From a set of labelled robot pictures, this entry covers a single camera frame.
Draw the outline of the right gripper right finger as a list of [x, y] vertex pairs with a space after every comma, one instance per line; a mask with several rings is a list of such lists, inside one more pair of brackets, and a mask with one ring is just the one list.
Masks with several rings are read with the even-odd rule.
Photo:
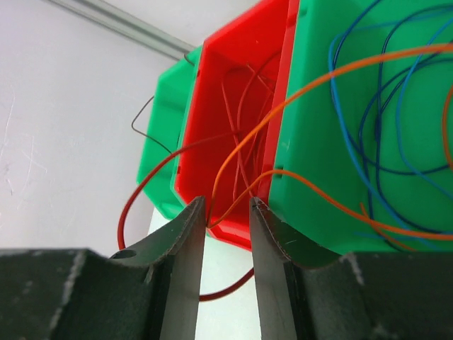
[[263, 339], [451, 339], [452, 254], [338, 255], [250, 201]]

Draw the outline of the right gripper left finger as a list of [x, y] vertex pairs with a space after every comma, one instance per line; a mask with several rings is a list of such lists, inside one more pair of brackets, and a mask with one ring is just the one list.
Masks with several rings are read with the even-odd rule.
[[1, 251], [2, 339], [193, 339], [205, 199], [141, 241], [90, 249]]

